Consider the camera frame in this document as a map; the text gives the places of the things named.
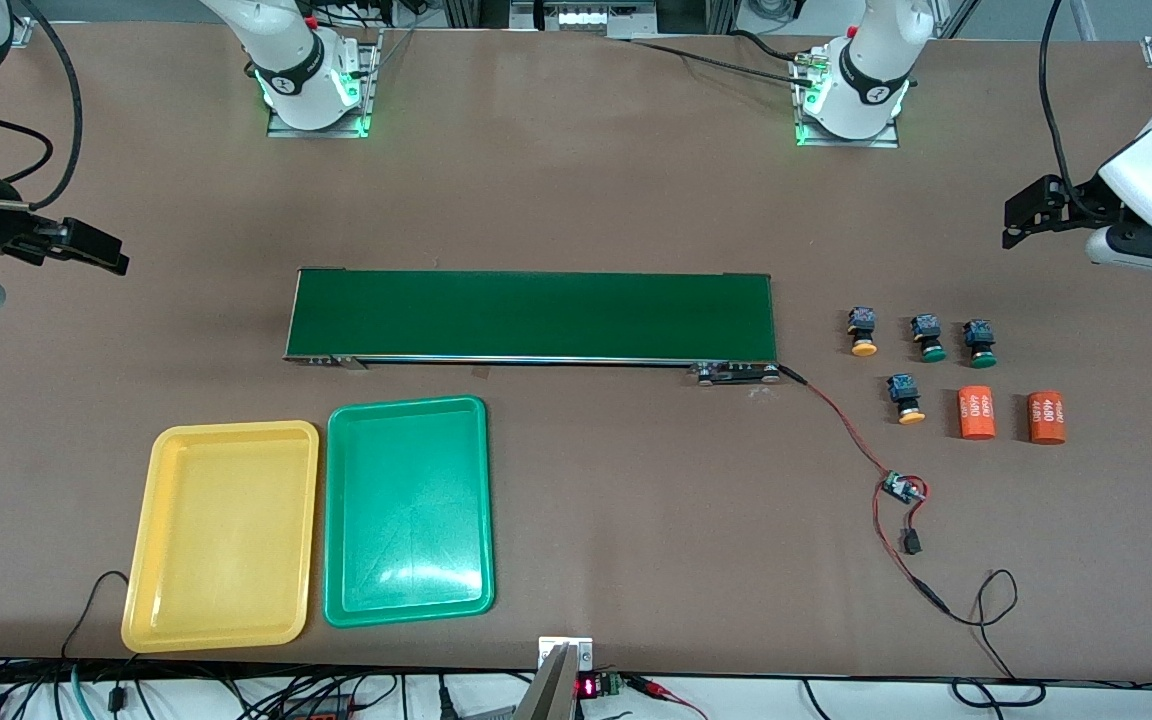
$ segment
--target table surface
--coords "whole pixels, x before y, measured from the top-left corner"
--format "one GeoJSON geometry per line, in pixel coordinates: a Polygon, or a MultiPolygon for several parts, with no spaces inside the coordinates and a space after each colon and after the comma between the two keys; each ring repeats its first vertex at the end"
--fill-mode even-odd
{"type": "MultiPolygon", "coordinates": [[[[967,614],[988,570],[1013,570],[1020,606],[991,639],[1020,675],[1152,679],[1152,274],[1089,264],[1085,233],[998,247],[1006,197],[1055,168],[1036,45],[933,41],[890,151],[795,147],[776,83],[509,32],[417,35],[385,70],[369,141],[266,141],[223,26],[61,33],[88,127],[52,210],[122,237],[132,264],[115,278],[0,258],[0,655],[54,655],[96,575],[131,563],[161,430],[321,426],[339,406],[472,393],[492,437],[488,614],[329,628],[314,547],[300,638],[200,654],[526,667],[538,635],[566,632],[628,669],[996,674],[901,579],[870,523],[874,469],[796,384],[280,359],[302,265],[622,270],[770,273],[782,361],[934,486],[915,573],[967,614]],[[846,351],[858,304],[879,314],[867,359],[846,351]],[[969,369],[949,342],[950,359],[922,365],[917,313],[952,340],[991,319],[1000,364],[969,369]],[[895,423],[893,373],[918,377],[920,425],[895,423]],[[956,438],[955,392],[972,382],[995,393],[991,442],[956,438]],[[1066,446],[1025,442],[1024,395],[1043,388],[1064,393],[1066,446]]],[[[676,43],[776,69],[748,41],[676,43]]],[[[1130,44],[1058,45],[1051,65],[1083,179],[1146,122],[1152,70],[1130,44]]],[[[65,152],[69,100],[44,38],[0,70],[0,115],[65,152]]],[[[0,131],[0,174],[36,151],[0,131]]],[[[893,535],[900,510],[884,502],[893,535]]],[[[126,654],[122,597],[103,589],[73,653],[126,654]]]]}

